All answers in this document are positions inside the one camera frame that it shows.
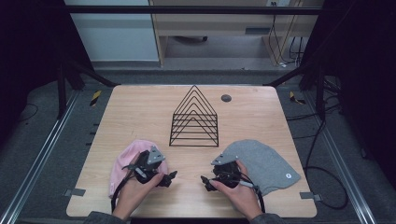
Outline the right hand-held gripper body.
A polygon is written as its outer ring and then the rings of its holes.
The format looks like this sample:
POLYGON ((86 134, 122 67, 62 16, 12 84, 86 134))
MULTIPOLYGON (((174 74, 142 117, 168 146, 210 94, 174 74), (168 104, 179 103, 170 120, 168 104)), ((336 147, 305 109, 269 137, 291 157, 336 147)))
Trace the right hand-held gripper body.
POLYGON ((234 189, 240 182, 248 182, 238 164, 237 156, 220 154, 211 164, 214 166, 213 174, 215 175, 211 181, 220 182, 231 189, 234 189))

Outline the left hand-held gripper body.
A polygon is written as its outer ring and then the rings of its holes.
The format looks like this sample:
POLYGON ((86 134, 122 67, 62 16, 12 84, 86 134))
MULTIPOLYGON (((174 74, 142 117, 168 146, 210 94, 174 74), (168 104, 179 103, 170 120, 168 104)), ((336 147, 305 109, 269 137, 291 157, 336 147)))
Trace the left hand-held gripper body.
POLYGON ((141 184, 146 184, 158 174, 158 168, 164 160, 165 157, 161 151, 155 146, 151 146, 150 150, 139 154, 135 163, 124 166, 124 169, 128 170, 125 179, 135 177, 141 184))

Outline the pink knit hat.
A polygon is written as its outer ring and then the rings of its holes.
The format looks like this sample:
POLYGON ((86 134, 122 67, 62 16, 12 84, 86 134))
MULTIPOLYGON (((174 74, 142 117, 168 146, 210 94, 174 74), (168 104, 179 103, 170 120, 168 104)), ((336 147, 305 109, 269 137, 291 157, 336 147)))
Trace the pink knit hat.
MULTIPOLYGON (((109 198, 117 199, 120 190, 126 183, 125 176, 128 170, 124 169, 124 166, 135 163, 139 154, 145 150, 150 150, 151 146, 157 147, 156 144, 148 140, 134 140, 131 145, 125 148, 121 154, 116 158, 113 168, 110 174, 109 180, 109 198)), ((168 166, 165 161, 158 168, 158 173, 164 173, 163 179, 168 175, 168 166)))

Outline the grey knit hat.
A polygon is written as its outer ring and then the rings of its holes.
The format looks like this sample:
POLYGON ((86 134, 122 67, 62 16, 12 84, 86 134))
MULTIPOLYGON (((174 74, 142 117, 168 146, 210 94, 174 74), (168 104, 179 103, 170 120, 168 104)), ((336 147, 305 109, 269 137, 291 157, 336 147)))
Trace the grey knit hat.
POLYGON ((240 160, 247 168, 248 177, 263 195, 286 189, 296 184, 301 176, 273 148, 257 140, 240 140, 223 150, 240 160))

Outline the black wire triangle rack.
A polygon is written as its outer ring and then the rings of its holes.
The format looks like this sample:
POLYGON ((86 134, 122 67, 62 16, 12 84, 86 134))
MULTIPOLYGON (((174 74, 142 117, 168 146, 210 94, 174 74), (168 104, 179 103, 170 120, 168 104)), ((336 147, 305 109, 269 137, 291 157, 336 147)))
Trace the black wire triangle rack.
POLYGON ((218 114, 195 85, 183 97, 172 115, 170 147, 217 147, 218 114))

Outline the person's left hand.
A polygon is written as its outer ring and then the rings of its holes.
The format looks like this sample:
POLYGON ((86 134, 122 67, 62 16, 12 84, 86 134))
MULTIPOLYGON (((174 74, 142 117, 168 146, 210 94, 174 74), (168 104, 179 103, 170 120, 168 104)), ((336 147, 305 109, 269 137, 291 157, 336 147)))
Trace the person's left hand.
POLYGON ((163 176, 164 173, 158 173, 146 184, 140 183, 135 177, 129 178, 120 190, 119 198, 112 215, 123 221, 127 221, 133 211, 162 181, 163 176))

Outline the person's right hand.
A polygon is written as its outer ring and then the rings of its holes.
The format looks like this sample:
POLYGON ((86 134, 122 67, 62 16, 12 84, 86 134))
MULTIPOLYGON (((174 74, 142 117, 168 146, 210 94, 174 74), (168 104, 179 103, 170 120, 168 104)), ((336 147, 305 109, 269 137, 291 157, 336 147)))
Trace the person's right hand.
POLYGON ((262 215, 262 210, 256 193, 253 189, 238 184, 231 189, 216 180, 210 180, 209 183, 219 192, 224 194, 231 204, 239 211, 248 221, 258 215, 262 215))

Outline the yellow black tape strip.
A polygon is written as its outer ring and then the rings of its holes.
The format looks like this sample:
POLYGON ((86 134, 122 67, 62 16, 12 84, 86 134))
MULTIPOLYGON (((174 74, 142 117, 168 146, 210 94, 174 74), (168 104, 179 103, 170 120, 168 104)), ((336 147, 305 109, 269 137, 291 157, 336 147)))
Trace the yellow black tape strip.
POLYGON ((90 106, 94 106, 97 103, 98 98, 100 97, 102 91, 96 91, 93 96, 92 99, 90 101, 90 106))
POLYGON ((293 91, 290 91, 290 100, 299 105, 306 105, 305 100, 297 99, 293 91))

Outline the black metal stand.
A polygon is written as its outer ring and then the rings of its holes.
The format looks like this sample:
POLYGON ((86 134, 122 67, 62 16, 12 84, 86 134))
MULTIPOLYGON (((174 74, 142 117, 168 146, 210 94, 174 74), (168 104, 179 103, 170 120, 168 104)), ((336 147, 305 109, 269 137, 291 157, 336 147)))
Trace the black metal stand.
POLYGON ((66 80, 72 86, 73 90, 81 90, 85 83, 81 78, 81 74, 87 75, 95 79, 96 81, 106 85, 107 87, 119 86, 119 83, 112 82, 98 74, 96 74, 92 69, 84 66, 68 57, 62 57, 60 65, 57 68, 57 85, 58 85, 58 117, 60 119, 64 116, 66 112, 66 80))
POLYGON ((302 91, 306 91, 311 88, 313 84, 316 84, 315 109, 319 118, 321 120, 325 120, 325 104, 323 100, 325 69, 320 63, 307 63, 300 65, 298 68, 288 72, 286 75, 267 83, 267 86, 275 88, 297 75, 303 76, 299 84, 302 91))

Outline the white cabinet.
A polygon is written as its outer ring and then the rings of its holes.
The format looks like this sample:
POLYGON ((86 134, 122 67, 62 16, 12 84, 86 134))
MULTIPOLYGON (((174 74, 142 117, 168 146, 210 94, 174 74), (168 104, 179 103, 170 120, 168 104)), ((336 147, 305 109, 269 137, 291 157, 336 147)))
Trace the white cabinet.
POLYGON ((159 60, 149 14, 72 13, 71 17, 93 62, 159 60))

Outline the light wooden desk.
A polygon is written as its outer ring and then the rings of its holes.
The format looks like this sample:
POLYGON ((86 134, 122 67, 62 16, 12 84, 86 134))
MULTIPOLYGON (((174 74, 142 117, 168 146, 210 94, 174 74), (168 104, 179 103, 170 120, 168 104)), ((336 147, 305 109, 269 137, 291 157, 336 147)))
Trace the light wooden desk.
MULTIPOLYGON (((151 6, 322 7, 324 0, 148 0, 151 6)), ((164 58, 169 36, 257 35, 273 64, 285 63, 289 40, 309 37, 316 15, 154 14, 157 50, 164 58)))

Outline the dark curtain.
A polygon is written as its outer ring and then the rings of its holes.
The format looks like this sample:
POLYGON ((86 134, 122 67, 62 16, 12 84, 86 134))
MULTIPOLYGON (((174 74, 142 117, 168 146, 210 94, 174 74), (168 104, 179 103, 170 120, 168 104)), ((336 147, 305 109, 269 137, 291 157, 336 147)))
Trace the dark curtain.
POLYGON ((339 30, 322 55, 326 72, 341 81, 341 101, 361 146, 396 188, 396 0, 324 0, 334 14, 318 17, 307 59, 339 30))
POLYGON ((64 0, 0 0, 0 146, 11 136, 30 91, 56 79, 59 59, 34 11, 43 16, 67 56, 92 68, 71 15, 45 9, 64 5, 64 0))

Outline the aluminium floor rail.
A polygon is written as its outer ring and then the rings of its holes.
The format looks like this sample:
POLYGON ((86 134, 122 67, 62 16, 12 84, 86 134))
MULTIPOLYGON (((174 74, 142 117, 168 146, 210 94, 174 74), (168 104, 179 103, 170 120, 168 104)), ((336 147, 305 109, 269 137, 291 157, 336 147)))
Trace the aluminium floor rail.
POLYGON ((72 91, 70 98, 66 103, 66 109, 64 113, 56 120, 53 125, 48 137, 42 148, 40 148, 38 155, 36 156, 30 170, 21 182, 21 185, 13 197, 10 204, 7 206, 5 212, 0 216, 0 224, 15 224, 17 218, 24 207, 27 199, 29 198, 37 179, 39 178, 50 154, 54 149, 55 145, 61 133, 64 129, 66 122, 76 105, 77 99, 80 96, 80 91, 72 91))
POLYGON ((366 202, 358 182, 351 173, 346 160, 343 158, 341 151, 332 136, 331 130, 327 127, 329 116, 334 115, 337 109, 340 109, 339 105, 327 105, 324 108, 323 119, 315 118, 315 122, 319 126, 319 139, 324 144, 324 147, 329 154, 332 166, 335 169, 336 175, 342 183, 342 186, 346 190, 348 201, 353 206, 360 224, 377 224, 375 216, 366 202))

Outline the black frame crossbar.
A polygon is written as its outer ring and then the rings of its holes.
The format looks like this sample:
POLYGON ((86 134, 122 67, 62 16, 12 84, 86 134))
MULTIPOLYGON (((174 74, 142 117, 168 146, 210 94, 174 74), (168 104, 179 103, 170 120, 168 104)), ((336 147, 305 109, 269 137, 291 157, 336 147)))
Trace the black frame crossbar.
POLYGON ((227 14, 318 15, 320 7, 214 7, 214 6, 66 6, 70 13, 102 14, 227 14))

